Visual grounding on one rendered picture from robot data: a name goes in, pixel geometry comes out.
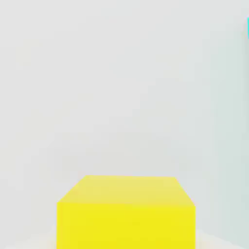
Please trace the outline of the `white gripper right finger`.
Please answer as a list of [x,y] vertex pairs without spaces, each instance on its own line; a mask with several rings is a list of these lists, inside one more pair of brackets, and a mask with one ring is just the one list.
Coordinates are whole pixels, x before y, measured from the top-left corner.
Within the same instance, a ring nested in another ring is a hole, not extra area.
[[240,249],[229,241],[222,240],[200,230],[196,231],[196,249]]

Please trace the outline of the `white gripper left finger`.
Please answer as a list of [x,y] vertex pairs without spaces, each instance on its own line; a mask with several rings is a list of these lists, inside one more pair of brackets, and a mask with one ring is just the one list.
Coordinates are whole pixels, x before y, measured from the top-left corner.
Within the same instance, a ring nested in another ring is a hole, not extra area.
[[46,235],[46,249],[56,249],[56,228],[52,228]]

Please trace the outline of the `small yellow cube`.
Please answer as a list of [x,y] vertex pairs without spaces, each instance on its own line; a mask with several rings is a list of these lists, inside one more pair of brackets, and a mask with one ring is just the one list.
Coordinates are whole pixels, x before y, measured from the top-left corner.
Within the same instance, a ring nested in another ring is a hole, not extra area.
[[56,249],[196,249],[196,207],[174,177],[85,176],[56,221]]

